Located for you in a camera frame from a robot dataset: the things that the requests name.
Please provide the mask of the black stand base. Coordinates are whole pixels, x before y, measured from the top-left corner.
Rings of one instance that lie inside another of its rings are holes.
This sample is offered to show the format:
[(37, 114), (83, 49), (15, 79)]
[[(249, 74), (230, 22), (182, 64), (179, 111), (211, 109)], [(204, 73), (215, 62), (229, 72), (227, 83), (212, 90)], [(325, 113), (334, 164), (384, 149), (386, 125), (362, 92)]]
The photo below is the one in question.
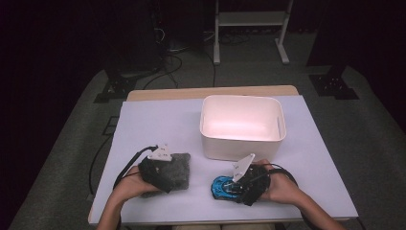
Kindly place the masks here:
[(126, 78), (122, 75), (108, 77), (101, 93), (96, 96), (95, 104), (108, 103), (112, 99), (126, 99), (135, 88), (137, 80), (133, 77)]
[(352, 88), (341, 77), (329, 75), (310, 75), (309, 79), (320, 97), (331, 96), (336, 100), (358, 100)]

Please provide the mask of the person's left hand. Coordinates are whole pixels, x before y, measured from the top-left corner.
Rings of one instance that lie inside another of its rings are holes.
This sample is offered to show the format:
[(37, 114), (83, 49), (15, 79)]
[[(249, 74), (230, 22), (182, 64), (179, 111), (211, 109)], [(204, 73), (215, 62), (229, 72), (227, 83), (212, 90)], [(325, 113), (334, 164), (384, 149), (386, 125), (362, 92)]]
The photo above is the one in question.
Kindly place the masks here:
[(117, 202), (140, 196), (147, 192), (155, 192), (157, 188), (143, 180), (137, 166), (132, 167), (114, 188), (110, 198)]

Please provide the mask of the person's right hand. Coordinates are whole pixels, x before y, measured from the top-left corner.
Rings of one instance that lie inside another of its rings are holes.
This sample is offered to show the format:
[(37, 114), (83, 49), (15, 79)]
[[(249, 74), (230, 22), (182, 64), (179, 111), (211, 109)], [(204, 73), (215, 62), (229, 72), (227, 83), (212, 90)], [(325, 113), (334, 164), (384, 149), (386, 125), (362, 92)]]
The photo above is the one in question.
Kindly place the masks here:
[(270, 185), (261, 195), (261, 199), (274, 201), (281, 204), (298, 205), (304, 193), (298, 186), (281, 172), (269, 175)]

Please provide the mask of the gray fuzzy cloth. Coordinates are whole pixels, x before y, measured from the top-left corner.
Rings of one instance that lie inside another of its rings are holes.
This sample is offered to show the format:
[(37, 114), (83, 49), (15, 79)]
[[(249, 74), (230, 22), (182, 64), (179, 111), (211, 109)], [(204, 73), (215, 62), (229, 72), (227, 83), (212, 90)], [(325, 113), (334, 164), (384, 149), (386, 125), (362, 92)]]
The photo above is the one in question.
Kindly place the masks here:
[[(172, 155), (172, 162), (165, 170), (165, 175), (173, 182), (173, 189), (170, 192), (189, 189), (190, 160), (191, 156), (188, 153), (174, 153)], [(163, 191), (157, 189), (155, 192), (142, 194), (142, 197), (150, 198), (163, 193)]]

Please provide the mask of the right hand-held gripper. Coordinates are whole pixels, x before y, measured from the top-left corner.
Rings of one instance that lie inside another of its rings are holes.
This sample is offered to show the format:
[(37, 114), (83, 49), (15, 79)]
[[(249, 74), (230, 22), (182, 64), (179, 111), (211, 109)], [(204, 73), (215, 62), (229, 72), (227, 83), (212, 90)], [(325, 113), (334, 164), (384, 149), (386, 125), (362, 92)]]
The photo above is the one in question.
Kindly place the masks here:
[(211, 192), (214, 199), (229, 200), (252, 206), (268, 189), (268, 170), (253, 163), (254, 153), (233, 164), (233, 175), (221, 175), (214, 179)]

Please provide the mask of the black floor socket frame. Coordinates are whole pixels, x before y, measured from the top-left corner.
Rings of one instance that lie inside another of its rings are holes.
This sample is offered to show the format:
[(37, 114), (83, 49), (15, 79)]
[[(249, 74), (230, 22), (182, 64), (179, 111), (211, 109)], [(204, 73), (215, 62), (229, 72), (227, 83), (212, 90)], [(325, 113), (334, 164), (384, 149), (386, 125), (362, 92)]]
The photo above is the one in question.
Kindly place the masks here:
[(113, 135), (116, 130), (118, 121), (119, 121), (118, 116), (110, 116), (107, 121), (106, 126), (104, 127), (104, 129), (102, 131), (102, 134), (105, 136)]

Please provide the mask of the white metal stand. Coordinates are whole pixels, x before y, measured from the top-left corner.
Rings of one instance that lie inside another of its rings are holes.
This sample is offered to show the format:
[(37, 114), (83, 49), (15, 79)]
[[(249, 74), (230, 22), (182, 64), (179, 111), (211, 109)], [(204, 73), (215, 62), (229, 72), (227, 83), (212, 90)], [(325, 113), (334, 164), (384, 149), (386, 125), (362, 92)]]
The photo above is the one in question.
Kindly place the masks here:
[(284, 49), (283, 42), (289, 23), (294, 0), (288, 0), (284, 11), (231, 11), (219, 10), (219, 0), (215, 0), (214, 15), (214, 64), (220, 63), (219, 30), (221, 27), (264, 27), (280, 26), (280, 35), (275, 39), (275, 44), (283, 64), (289, 64), (290, 60)]

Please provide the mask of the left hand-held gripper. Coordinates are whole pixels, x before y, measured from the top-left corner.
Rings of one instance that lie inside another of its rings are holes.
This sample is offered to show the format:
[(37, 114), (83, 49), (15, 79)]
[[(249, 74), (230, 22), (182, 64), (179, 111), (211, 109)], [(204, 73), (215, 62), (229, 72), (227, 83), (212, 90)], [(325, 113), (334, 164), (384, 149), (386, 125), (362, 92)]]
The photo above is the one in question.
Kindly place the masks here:
[(165, 170), (172, 162), (167, 147), (153, 147), (138, 165), (143, 180), (158, 190), (169, 193), (173, 189), (173, 182), (165, 175)]

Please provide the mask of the white plastic bin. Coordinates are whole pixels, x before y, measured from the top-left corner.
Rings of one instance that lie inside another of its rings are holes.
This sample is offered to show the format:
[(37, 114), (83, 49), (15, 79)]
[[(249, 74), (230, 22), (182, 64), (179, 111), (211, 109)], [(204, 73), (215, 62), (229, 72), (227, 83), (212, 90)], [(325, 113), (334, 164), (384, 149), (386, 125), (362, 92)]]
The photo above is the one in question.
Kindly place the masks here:
[(274, 98), (212, 95), (202, 104), (199, 130), (204, 154), (238, 161), (250, 153), (272, 160), (286, 137), (280, 102)]

